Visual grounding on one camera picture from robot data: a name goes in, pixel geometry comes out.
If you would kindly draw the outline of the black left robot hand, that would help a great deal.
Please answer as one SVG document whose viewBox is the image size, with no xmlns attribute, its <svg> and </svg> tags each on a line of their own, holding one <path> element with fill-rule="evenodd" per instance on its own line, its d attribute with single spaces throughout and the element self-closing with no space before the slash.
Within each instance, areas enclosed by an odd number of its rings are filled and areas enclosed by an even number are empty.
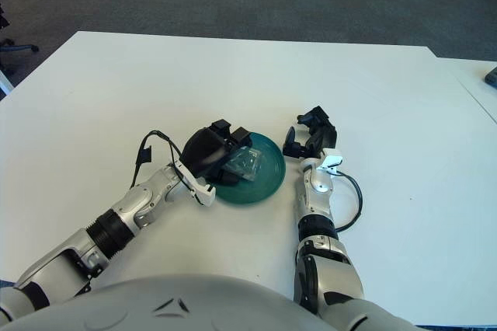
<svg viewBox="0 0 497 331">
<path fill-rule="evenodd" d="M 238 149 L 252 146 L 251 132 L 243 127 L 230 132 L 230 126 L 224 119 L 214 121 L 186 142 L 179 159 L 195 178 L 223 186 L 234 186 L 242 179 L 224 165 Z"/>
</svg>

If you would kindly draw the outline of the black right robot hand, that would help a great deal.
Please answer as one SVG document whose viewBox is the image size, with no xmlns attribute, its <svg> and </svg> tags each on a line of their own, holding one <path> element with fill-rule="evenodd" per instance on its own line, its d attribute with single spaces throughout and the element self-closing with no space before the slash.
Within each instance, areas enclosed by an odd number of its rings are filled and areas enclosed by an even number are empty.
<svg viewBox="0 0 497 331">
<path fill-rule="evenodd" d="M 297 123 L 304 125 L 308 129 L 310 137 L 304 145 L 301 145 L 295 141 L 295 128 L 290 127 L 283 144 L 283 155 L 295 159 L 319 159 L 321 152 L 325 148 L 335 148 L 338 137 L 337 131 L 335 126 L 329 121 L 328 114 L 320 106 L 314 107 L 307 113 L 298 115 Z"/>
</svg>

